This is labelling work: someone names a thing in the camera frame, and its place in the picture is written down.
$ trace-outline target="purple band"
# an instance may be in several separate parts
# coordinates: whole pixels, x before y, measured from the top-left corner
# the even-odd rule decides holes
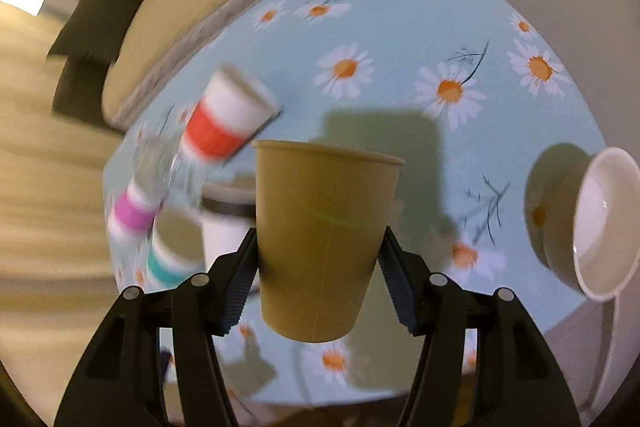
[[[160,208],[150,212],[140,210],[131,203],[127,193],[123,192],[113,207],[113,215],[126,229],[132,232],[146,232],[153,226],[159,210]]]

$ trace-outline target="silver screw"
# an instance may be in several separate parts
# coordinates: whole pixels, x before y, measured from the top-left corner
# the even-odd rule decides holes
[[[138,295],[140,295],[140,288],[137,286],[129,286],[122,294],[127,301],[132,301],[133,299],[138,298]]]
[[[503,301],[511,302],[513,301],[513,298],[515,297],[515,295],[508,288],[500,288],[498,290],[498,297]]]
[[[446,286],[447,281],[447,276],[442,273],[432,273],[429,277],[429,282],[434,286]]]
[[[191,277],[191,284],[194,286],[206,286],[209,282],[209,276],[206,273],[196,273]]]

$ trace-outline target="bowl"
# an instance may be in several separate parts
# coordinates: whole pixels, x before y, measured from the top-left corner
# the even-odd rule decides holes
[[[593,301],[616,297],[640,260],[640,169],[607,148],[575,166],[551,201],[543,229],[551,270]]]

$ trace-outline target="brown paper cup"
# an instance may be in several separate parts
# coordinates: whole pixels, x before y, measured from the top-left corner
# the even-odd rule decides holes
[[[253,145],[262,317],[296,341],[343,337],[369,286],[404,162],[310,143]]]

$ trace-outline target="table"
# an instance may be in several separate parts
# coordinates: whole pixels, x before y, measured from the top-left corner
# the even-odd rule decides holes
[[[264,0],[190,60],[127,133],[104,170],[106,214],[132,176],[137,143],[183,126],[223,61],[260,78],[284,108],[260,138],[406,160],[391,226],[432,271],[473,291],[511,287],[543,332],[583,304],[545,266],[542,225],[566,170],[604,141],[561,61],[504,0]],[[209,176],[230,180],[254,164],[246,147]],[[148,244],[110,248],[120,290],[148,289]],[[161,336],[170,346],[169,332]],[[468,331],[467,371],[474,342]],[[298,405],[404,393],[421,347],[398,324],[377,269],[339,341],[280,337],[258,296],[215,343],[235,391]]]

